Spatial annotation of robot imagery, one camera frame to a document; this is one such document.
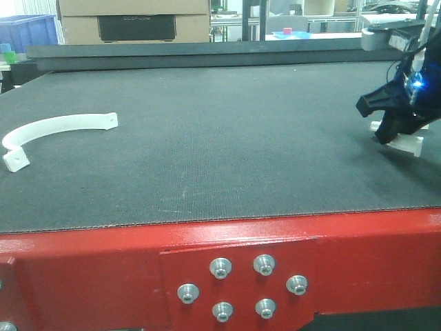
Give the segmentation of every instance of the blue crate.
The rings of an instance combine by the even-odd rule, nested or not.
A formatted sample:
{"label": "blue crate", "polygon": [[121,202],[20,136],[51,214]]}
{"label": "blue crate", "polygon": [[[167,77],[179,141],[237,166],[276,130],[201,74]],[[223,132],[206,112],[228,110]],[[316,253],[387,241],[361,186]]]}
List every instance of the blue crate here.
{"label": "blue crate", "polygon": [[17,15],[0,18],[0,43],[9,43],[16,53],[26,46],[56,45],[55,15]]}

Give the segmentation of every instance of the green cup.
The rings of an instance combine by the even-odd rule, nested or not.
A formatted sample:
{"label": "green cup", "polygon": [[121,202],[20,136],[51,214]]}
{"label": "green cup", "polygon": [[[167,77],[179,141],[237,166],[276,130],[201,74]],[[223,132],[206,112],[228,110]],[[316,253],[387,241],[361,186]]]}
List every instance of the green cup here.
{"label": "green cup", "polygon": [[14,51],[4,52],[3,57],[5,58],[5,61],[7,64],[13,64],[13,63],[17,62],[17,54],[15,54]]}

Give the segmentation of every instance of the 3d printed bracket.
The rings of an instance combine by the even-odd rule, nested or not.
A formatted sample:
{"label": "3d printed bracket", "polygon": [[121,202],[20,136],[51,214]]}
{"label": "3d printed bracket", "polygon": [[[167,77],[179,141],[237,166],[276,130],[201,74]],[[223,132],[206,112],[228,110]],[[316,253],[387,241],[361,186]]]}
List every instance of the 3d printed bracket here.
{"label": "3d printed bracket", "polygon": [[[373,121],[371,123],[370,130],[376,131],[380,127],[381,122]],[[428,130],[429,124],[423,126],[421,130]],[[389,147],[395,148],[397,150],[404,150],[405,152],[412,153],[414,157],[420,157],[422,152],[422,143],[424,141],[424,137],[419,137],[416,135],[408,135],[408,134],[398,134],[398,136],[388,143]]]}
{"label": "3d printed bracket", "polygon": [[3,138],[1,143],[9,151],[3,156],[3,160],[9,171],[17,172],[30,164],[21,147],[29,141],[59,132],[84,129],[109,130],[117,126],[118,117],[114,112],[52,117],[29,123],[11,131]]}

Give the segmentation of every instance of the dark gray mesh surface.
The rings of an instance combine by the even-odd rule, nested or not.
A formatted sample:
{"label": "dark gray mesh surface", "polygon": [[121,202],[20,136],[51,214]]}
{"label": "dark gray mesh surface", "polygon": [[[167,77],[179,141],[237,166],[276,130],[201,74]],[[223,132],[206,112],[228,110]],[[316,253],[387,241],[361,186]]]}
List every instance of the dark gray mesh surface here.
{"label": "dark gray mesh surface", "polygon": [[441,123],[417,159],[376,143],[355,108],[388,66],[41,77],[0,96],[1,137],[77,113],[120,126],[37,139],[30,166],[1,166],[0,232],[440,206]]}

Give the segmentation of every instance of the hex socket bolt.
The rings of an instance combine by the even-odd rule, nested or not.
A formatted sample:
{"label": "hex socket bolt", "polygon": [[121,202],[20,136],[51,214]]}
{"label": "hex socket bolt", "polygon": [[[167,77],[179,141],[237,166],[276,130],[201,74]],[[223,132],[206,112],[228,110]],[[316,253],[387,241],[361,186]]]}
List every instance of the hex socket bolt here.
{"label": "hex socket bolt", "polygon": [[272,274],[275,266],[276,260],[268,254],[256,257],[253,263],[255,271],[263,276],[269,276],[270,274]]}
{"label": "hex socket bolt", "polygon": [[218,259],[214,259],[209,265],[209,271],[215,276],[217,279],[225,279],[228,274],[232,271],[232,263],[229,259],[224,257],[220,257]]}
{"label": "hex socket bolt", "polygon": [[228,302],[220,302],[213,307],[213,316],[218,322],[225,323],[233,315],[233,306]]}
{"label": "hex socket bolt", "polygon": [[304,276],[293,276],[287,281],[287,289],[295,295],[304,295],[308,288],[308,280]]}
{"label": "hex socket bolt", "polygon": [[276,311],[276,303],[271,299],[263,299],[256,303],[256,312],[263,319],[272,319],[274,312]]}
{"label": "hex socket bolt", "polygon": [[178,289],[178,298],[186,305],[192,304],[199,297],[199,289],[194,284],[184,284]]}
{"label": "hex socket bolt", "polygon": [[17,327],[9,322],[0,322],[0,331],[17,331]]}

